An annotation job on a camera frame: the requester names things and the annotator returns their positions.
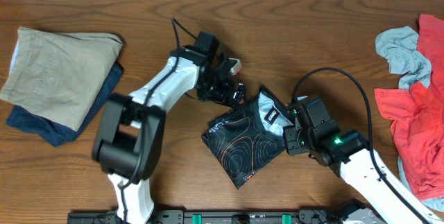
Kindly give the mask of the black printed cycling jersey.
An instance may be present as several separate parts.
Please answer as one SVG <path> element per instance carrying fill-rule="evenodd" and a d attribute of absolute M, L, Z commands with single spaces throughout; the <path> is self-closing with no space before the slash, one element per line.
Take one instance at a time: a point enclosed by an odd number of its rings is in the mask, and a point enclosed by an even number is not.
<path fill-rule="evenodd" d="M 240 188 L 286 150 L 284 128 L 293 124 L 284 104 L 262 86 L 253 99 L 210 121 L 202 140 Z"/>

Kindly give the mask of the light blue grey shirt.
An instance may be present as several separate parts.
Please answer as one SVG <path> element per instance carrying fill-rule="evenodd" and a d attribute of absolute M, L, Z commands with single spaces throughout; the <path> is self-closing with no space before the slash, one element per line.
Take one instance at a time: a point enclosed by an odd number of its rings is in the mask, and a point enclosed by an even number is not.
<path fill-rule="evenodd" d="M 409 26 L 392 28 L 375 38 L 375 50 L 389 65 L 389 73 L 400 75 L 399 89 L 409 89 L 419 82 L 426 89 L 431 84 L 432 64 L 418 48 L 419 34 Z"/>

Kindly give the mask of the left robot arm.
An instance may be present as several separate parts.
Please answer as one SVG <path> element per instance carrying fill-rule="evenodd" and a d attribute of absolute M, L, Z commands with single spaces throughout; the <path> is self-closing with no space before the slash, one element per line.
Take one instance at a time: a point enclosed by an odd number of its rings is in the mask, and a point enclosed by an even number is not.
<path fill-rule="evenodd" d="M 147 223 L 152 216 L 149 178 L 160 159 L 169 110 L 191 89 L 200 101 L 238 106 L 245 87 L 231 76 L 240 70 L 241 61 L 229 58 L 213 34 L 201 31 L 192 45 L 172 50 L 164 68 L 145 86 L 109 97 L 92 159 L 114 187 L 117 223 Z"/>

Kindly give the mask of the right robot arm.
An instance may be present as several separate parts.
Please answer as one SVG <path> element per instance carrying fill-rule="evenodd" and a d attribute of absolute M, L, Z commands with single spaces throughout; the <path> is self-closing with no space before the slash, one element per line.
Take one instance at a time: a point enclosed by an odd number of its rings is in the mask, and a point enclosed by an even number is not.
<path fill-rule="evenodd" d="M 341 130 L 322 100 L 305 97 L 288 106 L 294 124 L 284 128 L 289 155 L 306 153 L 358 191 L 378 213 L 345 209 L 343 223 L 442 223 L 388 169 L 370 142 L 355 129 Z"/>

